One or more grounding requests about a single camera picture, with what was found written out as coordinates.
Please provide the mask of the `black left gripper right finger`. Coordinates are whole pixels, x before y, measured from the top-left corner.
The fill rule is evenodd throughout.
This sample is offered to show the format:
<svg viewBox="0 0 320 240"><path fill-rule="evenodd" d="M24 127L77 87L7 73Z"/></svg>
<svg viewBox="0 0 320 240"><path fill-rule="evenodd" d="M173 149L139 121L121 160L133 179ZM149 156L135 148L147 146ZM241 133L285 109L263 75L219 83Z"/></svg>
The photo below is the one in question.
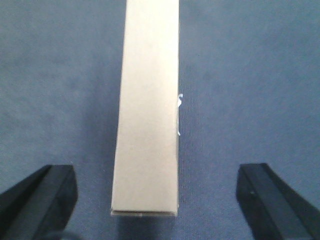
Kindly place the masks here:
<svg viewBox="0 0 320 240"><path fill-rule="evenodd" d="M256 240L318 240L320 211L266 163L242 164L236 199Z"/></svg>

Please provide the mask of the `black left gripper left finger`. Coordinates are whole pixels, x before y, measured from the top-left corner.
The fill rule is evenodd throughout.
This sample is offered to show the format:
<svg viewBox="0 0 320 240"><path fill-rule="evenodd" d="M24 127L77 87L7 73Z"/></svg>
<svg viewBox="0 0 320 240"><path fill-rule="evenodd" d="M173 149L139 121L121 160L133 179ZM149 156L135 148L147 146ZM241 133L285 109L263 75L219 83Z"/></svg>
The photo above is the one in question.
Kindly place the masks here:
<svg viewBox="0 0 320 240"><path fill-rule="evenodd" d="M2 240L76 240L65 230L78 200L72 165L45 165L0 195Z"/></svg>

